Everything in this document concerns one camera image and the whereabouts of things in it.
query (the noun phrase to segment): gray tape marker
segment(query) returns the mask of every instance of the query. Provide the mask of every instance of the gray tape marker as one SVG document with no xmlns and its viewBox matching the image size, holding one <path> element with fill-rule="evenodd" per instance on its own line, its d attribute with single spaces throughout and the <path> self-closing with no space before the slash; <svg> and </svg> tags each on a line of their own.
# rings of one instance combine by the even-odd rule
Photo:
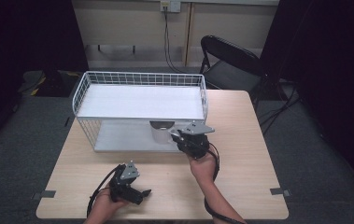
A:
<svg viewBox="0 0 354 224">
<path fill-rule="evenodd" d="M 43 190 L 41 193 L 32 195 L 33 200 L 40 200 L 41 198 L 54 198 L 55 190 Z"/>
<path fill-rule="evenodd" d="M 284 195 L 284 197 L 288 197 L 292 195 L 288 189 L 284 190 L 282 188 L 270 189 L 270 192 L 272 193 L 272 195 L 282 194 Z"/>
</svg>

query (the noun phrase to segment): black office chair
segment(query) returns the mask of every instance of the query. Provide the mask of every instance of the black office chair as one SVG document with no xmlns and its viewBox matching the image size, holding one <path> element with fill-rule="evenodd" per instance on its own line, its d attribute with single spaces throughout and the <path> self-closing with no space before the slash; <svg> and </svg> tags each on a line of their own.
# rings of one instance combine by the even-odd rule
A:
<svg viewBox="0 0 354 224">
<path fill-rule="evenodd" d="M 259 58 L 249 50 L 214 35 L 204 36 L 201 46 L 204 58 L 200 74 L 205 76 L 206 86 L 209 89 L 247 91 L 256 110 L 267 81 Z M 211 66 L 208 54 L 219 61 Z"/>
</svg>

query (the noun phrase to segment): gray carpet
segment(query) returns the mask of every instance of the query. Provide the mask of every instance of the gray carpet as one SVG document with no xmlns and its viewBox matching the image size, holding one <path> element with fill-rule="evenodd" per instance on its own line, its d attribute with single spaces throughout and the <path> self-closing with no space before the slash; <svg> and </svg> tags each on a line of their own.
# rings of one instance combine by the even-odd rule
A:
<svg viewBox="0 0 354 224">
<path fill-rule="evenodd" d="M 168 68 L 129 71 L 174 73 Z M 185 71 L 196 73 L 198 68 Z M 69 132 L 71 122 L 66 126 L 65 122 L 74 117 L 72 95 L 51 98 L 28 93 L 0 131 L 0 223 L 81 223 L 38 219 L 35 210 L 39 201 L 32 199 L 34 193 L 45 189 Z M 261 115 L 282 104 L 262 101 L 260 120 L 271 113 Z M 322 140 L 315 119 L 302 103 L 283 112 L 264 138 L 280 185 L 292 194 L 286 197 L 290 216 L 281 221 L 249 223 L 354 223 L 354 172 Z"/>
</svg>

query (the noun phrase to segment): human arm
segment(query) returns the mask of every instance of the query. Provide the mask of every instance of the human arm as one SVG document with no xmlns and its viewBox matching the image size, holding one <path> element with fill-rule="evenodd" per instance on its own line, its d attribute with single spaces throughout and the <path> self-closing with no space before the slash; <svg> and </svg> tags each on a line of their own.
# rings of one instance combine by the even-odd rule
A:
<svg viewBox="0 0 354 224">
<path fill-rule="evenodd" d="M 196 178 L 201 191 L 205 195 L 205 199 L 208 202 L 209 207 L 216 213 L 225 217 L 232 218 L 242 223 L 247 223 L 227 202 L 218 187 L 215 185 L 213 176 L 216 162 L 214 157 L 211 154 L 206 153 L 201 159 L 195 160 L 189 156 L 188 159 L 191 165 L 191 173 Z M 228 223 L 216 217 L 213 217 L 213 219 L 216 224 Z"/>
<path fill-rule="evenodd" d="M 124 200 L 118 200 L 114 203 L 110 200 L 109 195 L 109 186 L 98 193 L 94 205 L 92 206 L 92 210 L 84 224 L 105 223 L 113 217 L 118 209 L 128 204 L 128 202 Z"/>
</svg>

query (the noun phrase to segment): metal bracket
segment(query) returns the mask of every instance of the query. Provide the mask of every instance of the metal bracket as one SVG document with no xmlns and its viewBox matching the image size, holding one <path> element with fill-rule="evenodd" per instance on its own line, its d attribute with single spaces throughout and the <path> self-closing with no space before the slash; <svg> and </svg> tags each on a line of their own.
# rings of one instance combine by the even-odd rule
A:
<svg viewBox="0 0 354 224">
<path fill-rule="evenodd" d="M 126 168 L 124 169 L 123 173 L 121 173 L 120 179 L 130 179 L 139 177 L 138 169 L 136 169 L 133 161 L 130 161 L 126 164 Z"/>
<path fill-rule="evenodd" d="M 35 193 L 31 199 L 40 200 L 41 198 L 54 198 L 55 190 L 43 190 L 41 193 Z"/>
<path fill-rule="evenodd" d="M 181 130 L 183 133 L 196 135 L 202 133 L 213 133 L 215 129 L 206 126 L 203 122 L 196 122 L 195 120 L 190 123 L 186 128 Z"/>
</svg>

